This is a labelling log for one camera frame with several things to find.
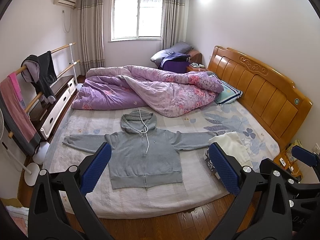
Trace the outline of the grey zip hoodie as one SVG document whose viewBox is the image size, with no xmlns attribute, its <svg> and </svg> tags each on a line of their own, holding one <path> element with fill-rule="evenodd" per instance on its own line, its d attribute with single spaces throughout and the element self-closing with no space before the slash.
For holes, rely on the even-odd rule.
<svg viewBox="0 0 320 240">
<path fill-rule="evenodd" d="M 121 131 L 112 134 L 74 134 L 63 140 L 64 145 L 87 153 L 95 153 L 102 143 L 108 143 L 112 189 L 181 183 L 180 152 L 208 147 L 208 140 L 217 135 L 157 128 L 156 115 L 141 109 L 124 114 L 120 126 Z"/>
</svg>

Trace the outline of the far wooden nightstand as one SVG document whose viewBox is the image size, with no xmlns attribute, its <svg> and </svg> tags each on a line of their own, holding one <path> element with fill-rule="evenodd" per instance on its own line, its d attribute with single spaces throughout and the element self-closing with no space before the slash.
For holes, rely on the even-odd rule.
<svg viewBox="0 0 320 240">
<path fill-rule="evenodd" d="M 207 68 L 199 63 L 191 63 L 189 64 L 189 66 L 187 67 L 187 72 L 206 72 Z"/>
</svg>

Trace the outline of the white standing fan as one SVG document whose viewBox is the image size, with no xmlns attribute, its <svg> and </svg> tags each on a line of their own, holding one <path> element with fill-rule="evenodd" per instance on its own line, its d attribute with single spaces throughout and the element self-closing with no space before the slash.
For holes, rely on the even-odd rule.
<svg viewBox="0 0 320 240">
<path fill-rule="evenodd" d="M 34 186 L 37 180 L 37 176 L 40 172 L 40 167 L 37 163 L 30 163 L 28 166 L 22 164 L 19 159 L 9 150 L 8 146 L 3 141 L 3 134 L 4 134 L 4 116 L 3 113 L 0 113 L 0 120 L 1 120 L 1 145 L 4 147 L 5 152 L 9 156 L 11 160 L 14 161 L 14 166 L 16 167 L 17 171 L 24 170 L 24 181 L 28 186 Z"/>
</svg>

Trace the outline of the wooden headboard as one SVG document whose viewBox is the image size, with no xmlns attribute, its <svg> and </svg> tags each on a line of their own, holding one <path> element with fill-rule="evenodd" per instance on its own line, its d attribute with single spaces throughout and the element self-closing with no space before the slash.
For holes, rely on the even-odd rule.
<svg viewBox="0 0 320 240">
<path fill-rule="evenodd" d="M 269 65 L 232 48 L 215 46 L 208 70 L 243 92 L 239 102 L 284 150 L 300 129 L 312 101 Z"/>
</svg>

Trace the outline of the purple floral duvet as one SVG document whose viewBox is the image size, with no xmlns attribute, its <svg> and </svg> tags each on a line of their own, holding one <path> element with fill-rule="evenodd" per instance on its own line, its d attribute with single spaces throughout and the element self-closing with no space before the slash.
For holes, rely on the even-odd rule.
<svg viewBox="0 0 320 240">
<path fill-rule="evenodd" d="M 211 72 L 178 74 L 142 66 L 93 68 L 73 109 L 110 111 L 149 106 L 166 117 L 177 117 L 212 103 L 223 92 Z"/>
</svg>

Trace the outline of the window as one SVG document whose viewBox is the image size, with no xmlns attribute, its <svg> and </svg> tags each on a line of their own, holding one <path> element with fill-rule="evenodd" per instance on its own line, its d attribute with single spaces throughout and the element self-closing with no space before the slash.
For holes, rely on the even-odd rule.
<svg viewBox="0 0 320 240">
<path fill-rule="evenodd" d="M 113 0 L 111 40 L 159 40 L 164 0 Z"/>
</svg>

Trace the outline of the grey pillow on chair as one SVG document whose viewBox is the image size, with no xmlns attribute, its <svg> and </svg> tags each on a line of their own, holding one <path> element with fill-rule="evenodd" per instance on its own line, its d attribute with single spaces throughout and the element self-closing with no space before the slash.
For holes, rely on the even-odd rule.
<svg viewBox="0 0 320 240">
<path fill-rule="evenodd" d="M 167 57 L 169 54 L 171 53 L 187 54 L 191 50 L 193 50 L 193 46 L 185 42 L 178 42 L 168 49 L 163 49 L 155 53 L 151 57 L 150 61 L 153 62 L 155 65 L 159 66 L 163 61 L 163 59 Z"/>
</svg>

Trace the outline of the wooden nightstand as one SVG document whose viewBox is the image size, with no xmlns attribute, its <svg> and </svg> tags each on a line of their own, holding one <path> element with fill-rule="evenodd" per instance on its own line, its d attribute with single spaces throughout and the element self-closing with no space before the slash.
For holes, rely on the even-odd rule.
<svg viewBox="0 0 320 240">
<path fill-rule="evenodd" d="M 302 147 L 302 144 L 299 140 L 295 140 L 286 146 L 280 144 L 280 153 L 274 158 L 273 162 L 301 181 L 303 174 L 298 166 L 297 159 L 291 153 L 293 146 Z"/>
<path fill-rule="evenodd" d="M 189 66 L 187 67 L 187 72 L 206 72 L 207 68 L 199 63 L 191 63 L 189 64 Z"/>
</svg>

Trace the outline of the wooden clothes rack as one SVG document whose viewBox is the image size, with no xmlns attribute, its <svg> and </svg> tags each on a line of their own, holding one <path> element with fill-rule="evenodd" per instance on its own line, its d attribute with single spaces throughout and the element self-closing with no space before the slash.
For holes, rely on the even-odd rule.
<svg viewBox="0 0 320 240">
<path fill-rule="evenodd" d="M 72 49 L 73 45 L 75 45 L 74 42 L 47 51 L 40 56 L 30 55 L 23 60 L 21 67 L 13 72 L 15 75 L 21 74 L 25 82 L 31 83 L 37 92 L 35 98 L 33 98 L 25 108 L 25 113 L 29 113 L 30 109 L 37 101 L 43 102 L 47 100 L 51 104 L 56 102 L 57 99 L 55 94 L 51 90 L 52 85 L 55 84 L 65 72 L 74 69 L 80 61 L 73 60 L 72 64 L 57 75 L 54 70 L 52 55 L 66 48 Z"/>
</svg>

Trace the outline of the grey curtain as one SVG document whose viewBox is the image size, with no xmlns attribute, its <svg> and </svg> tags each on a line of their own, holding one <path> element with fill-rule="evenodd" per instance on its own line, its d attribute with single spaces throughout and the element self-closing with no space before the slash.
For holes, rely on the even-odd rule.
<svg viewBox="0 0 320 240">
<path fill-rule="evenodd" d="M 189 0 L 164 0 L 162 49 L 185 41 Z"/>
<path fill-rule="evenodd" d="M 76 0 L 76 34 L 80 73 L 105 66 L 103 41 L 104 0 Z"/>
</svg>

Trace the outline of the purple cloth on chair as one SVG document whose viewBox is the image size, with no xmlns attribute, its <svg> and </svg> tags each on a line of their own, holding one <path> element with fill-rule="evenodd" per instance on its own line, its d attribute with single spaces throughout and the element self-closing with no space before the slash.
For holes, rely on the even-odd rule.
<svg viewBox="0 0 320 240">
<path fill-rule="evenodd" d="M 189 66 L 190 55 L 182 53 L 170 53 L 165 57 L 160 66 L 160 70 L 184 74 Z"/>
</svg>

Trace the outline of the white folded garment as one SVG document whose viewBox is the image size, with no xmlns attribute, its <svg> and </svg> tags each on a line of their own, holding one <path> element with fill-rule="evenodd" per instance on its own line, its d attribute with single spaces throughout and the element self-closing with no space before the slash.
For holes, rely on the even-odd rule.
<svg viewBox="0 0 320 240">
<path fill-rule="evenodd" d="M 247 148 L 241 142 L 240 137 L 236 132 L 228 132 L 222 135 L 217 135 L 208 140 L 209 145 L 217 142 L 225 154 L 233 156 L 241 166 L 249 166 L 253 168 Z"/>
</svg>

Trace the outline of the cardboard box with cloth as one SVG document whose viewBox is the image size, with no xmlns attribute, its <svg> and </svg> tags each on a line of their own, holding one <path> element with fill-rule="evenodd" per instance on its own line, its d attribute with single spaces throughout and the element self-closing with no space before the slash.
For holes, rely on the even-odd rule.
<svg viewBox="0 0 320 240">
<path fill-rule="evenodd" d="M 15 224 L 27 236 L 29 208 L 24 207 L 17 198 L 1 198 L 1 201 Z"/>
</svg>

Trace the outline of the right grey curtain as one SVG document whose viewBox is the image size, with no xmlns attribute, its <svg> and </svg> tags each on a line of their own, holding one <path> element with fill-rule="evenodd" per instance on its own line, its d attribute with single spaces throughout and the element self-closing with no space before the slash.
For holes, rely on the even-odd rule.
<svg viewBox="0 0 320 240">
<path fill-rule="evenodd" d="M 162 49 L 185 41 L 189 0 L 164 0 Z"/>
</svg>

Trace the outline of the pink grey hanging towel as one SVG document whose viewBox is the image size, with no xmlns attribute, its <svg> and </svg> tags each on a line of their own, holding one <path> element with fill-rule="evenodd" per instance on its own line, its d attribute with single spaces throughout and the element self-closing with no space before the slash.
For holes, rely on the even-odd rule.
<svg viewBox="0 0 320 240">
<path fill-rule="evenodd" d="M 27 155 L 35 154 L 41 137 L 25 113 L 25 104 L 15 73 L 1 82 L 1 110 L 8 131 L 13 133 L 19 148 Z"/>
</svg>

